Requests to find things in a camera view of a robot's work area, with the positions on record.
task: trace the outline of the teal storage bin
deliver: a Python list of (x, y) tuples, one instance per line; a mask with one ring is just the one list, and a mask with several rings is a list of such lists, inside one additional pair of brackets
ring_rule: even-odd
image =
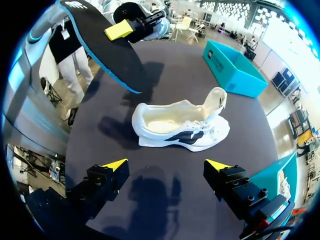
[(280, 194), (279, 173), (283, 171), (284, 177), (290, 185), (291, 201), (296, 201), (297, 198), (297, 184), (298, 184), (298, 166), (296, 153), (290, 154), (278, 161), (275, 161), (267, 168), (250, 177), (250, 181), (259, 188), (268, 189), (268, 199), (272, 200)]
[(268, 86), (255, 66), (228, 46), (208, 40), (203, 58), (226, 92), (257, 98)]

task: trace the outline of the id badge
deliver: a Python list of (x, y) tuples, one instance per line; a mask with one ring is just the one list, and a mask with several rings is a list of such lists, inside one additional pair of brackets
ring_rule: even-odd
[(70, 34), (67, 29), (62, 30), (61, 34), (62, 34), (63, 40), (67, 40), (68, 38), (70, 38)]

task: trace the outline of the shoe insole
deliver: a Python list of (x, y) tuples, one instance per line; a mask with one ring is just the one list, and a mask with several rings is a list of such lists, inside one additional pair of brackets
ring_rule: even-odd
[(87, 53), (116, 81), (134, 93), (150, 86), (143, 64), (124, 38), (110, 41), (104, 30), (112, 24), (84, 0), (60, 1), (71, 19), (74, 31)]
[(181, 127), (181, 124), (173, 120), (155, 120), (147, 124), (147, 128), (154, 133), (167, 134), (174, 132)]

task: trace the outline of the black round table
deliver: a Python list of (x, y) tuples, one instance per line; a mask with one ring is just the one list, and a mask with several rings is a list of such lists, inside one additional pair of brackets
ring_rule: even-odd
[(230, 132), (207, 150), (140, 147), (131, 125), (139, 103), (167, 105), (187, 99), (201, 105), (219, 85), (202, 57), (203, 48), (162, 41), (138, 42), (133, 47), (153, 88), (131, 93), (100, 69), (70, 133), (68, 188), (94, 164), (129, 160), (130, 176), (119, 195), (87, 225), (126, 240), (238, 239), (244, 222), (215, 197), (203, 177), (204, 161), (240, 165), (251, 176), (278, 159), (259, 101), (229, 93), (221, 116), (229, 122)]

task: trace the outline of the shoe sole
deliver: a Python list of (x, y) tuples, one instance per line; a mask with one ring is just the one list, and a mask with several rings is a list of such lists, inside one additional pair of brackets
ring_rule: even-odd
[(151, 147), (151, 148), (162, 148), (162, 147), (167, 147), (170, 145), (179, 145), (183, 146), (186, 149), (190, 150), (191, 152), (200, 152), (206, 149), (209, 149), (213, 147), (214, 145), (218, 144), (212, 144), (208, 146), (194, 146), (194, 145), (189, 145), (183, 142), (169, 142), (169, 141), (163, 141), (163, 140), (152, 140), (150, 138), (145, 138), (145, 137), (139, 137), (139, 146), (141, 147)]

